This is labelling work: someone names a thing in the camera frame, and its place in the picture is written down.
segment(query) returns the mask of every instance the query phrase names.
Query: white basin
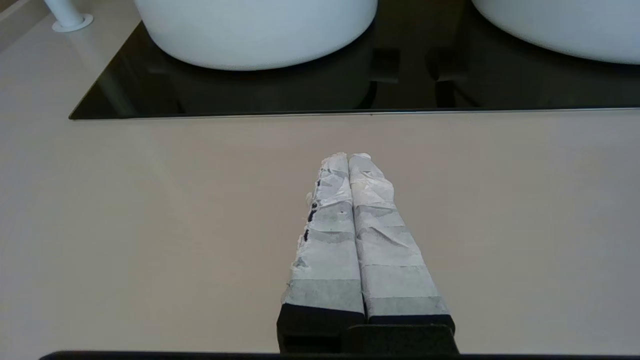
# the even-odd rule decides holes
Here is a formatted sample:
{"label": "white basin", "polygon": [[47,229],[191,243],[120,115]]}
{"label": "white basin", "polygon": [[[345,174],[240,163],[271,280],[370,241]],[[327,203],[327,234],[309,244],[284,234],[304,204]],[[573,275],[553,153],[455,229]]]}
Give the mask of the white basin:
{"label": "white basin", "polygon": [[182,61],[222,70],[315,60],[358,38],[378,0],[136,0],[154,42]]}
{"label": "white basin", "polygon": [[499,28],[581,58],[640,64],[638,0],[473,0]]}

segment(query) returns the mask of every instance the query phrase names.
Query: black glass countertop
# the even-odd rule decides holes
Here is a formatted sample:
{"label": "black glass countertop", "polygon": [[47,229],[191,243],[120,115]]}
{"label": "black glass countertop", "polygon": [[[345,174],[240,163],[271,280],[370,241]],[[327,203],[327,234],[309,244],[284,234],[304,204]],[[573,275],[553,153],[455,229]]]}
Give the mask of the black glass countertop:
{"label": "black glass countertop", "polygon": [[74,120],[640,107],[640,65],[557,54],[468,0],[380,0],[356,41],[312,62],[231,72],[181,62],[139,24]]}

